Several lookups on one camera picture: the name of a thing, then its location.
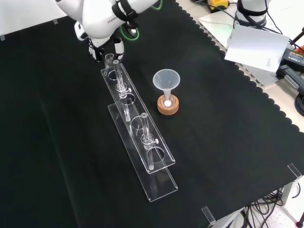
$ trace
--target black strap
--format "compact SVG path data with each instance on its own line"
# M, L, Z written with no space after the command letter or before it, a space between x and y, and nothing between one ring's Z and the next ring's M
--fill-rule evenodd
M118 3L120 2L123 10L125 11L126 15L120 10ZM135 29L138 27L138 24L134 21L134 18L138 16L135 10L132 9L130 6L128 0L120 0L117 1L113 6L112 6L113 13L115 14L116 17L118 17L120 20L123 21L128 21L130 26L128 26L130 29Z
M112 6L112 10L115 16L118 17L120 20L128 21L128 17L123 12L121 12L118 3Z
M264 14L267 13L267 9L264 11L260 11L260 12L255 12L255 11L251 11L251 10L247 10L244 8L242 0L238 0L237 1L237 9L240 13L247 15L247 16L263 16Z

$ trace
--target black tablecloth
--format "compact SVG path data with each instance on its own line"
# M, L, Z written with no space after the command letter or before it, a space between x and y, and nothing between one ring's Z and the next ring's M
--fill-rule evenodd
M202 207L219 219L294 180L290 163L304 172L303 134L173 0L137 21L123 64L176 160L179 190L148 202L107 110L103 65L63 18L0 43L4 227L37 218L41 227L203 228ZM163 68L181 76L174 116L156 108L152 77Z

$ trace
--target clear acrylic rack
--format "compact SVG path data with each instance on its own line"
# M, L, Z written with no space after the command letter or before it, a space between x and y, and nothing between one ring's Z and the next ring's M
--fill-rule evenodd
M101 73L115 101L108 109L148 200L177 191L168 169L175 159L124 66L115 60Z

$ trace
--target yellow device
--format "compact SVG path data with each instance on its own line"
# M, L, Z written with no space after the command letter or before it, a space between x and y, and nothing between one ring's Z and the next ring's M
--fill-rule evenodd
M227 0L207 0L206 3L221 8L222 10L227 9L229 2ZM218 9L208 6L211 13L218 12Z

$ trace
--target table leg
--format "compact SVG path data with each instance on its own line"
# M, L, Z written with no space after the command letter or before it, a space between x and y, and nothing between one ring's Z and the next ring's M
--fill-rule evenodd
M230 215L227 215L226 217L223 217L223 218L217 220L213 224L212 228L226 228L229 225L229 223L236 218L236 216L241 212L242 209L243 208L233 212Z
M294 193L296 191L294 191L294 189L296 189L296 186L299 183L299 178L296 179L293 182L290 182L289 184L285 185L284 190L283 190L283 194L282 194L282 202L283 205L286 205L286 203L294 196Z

